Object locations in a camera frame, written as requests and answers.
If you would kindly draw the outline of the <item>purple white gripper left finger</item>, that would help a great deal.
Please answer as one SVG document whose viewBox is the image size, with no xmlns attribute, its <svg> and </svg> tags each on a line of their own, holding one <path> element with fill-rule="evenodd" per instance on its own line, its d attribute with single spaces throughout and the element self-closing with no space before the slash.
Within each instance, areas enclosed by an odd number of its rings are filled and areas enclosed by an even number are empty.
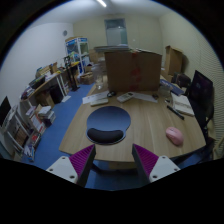
<svg viewBox="0 0 224 224">
<path fill-rule="evenodd" d="M 78 186 L 84 187 L 95 155 L 95 145 L 90 145 L 69 157 L 61 156 L 47 168 L 47 171 Z"/>
</svg>

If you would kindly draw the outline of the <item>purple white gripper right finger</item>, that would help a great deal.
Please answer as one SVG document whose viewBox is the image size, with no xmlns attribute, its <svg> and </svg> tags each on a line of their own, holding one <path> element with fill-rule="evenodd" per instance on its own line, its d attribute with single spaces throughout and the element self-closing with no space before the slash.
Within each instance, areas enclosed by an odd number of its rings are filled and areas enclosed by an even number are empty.
<svg viewBox="0 0 224 224">
<path fill-rule="evenodd" d="M 167 156 L 157 156 L 137 144 L 132 145 L 132 155 L 144 184 L 155 182 L 180 170 Z"/>
</svg>

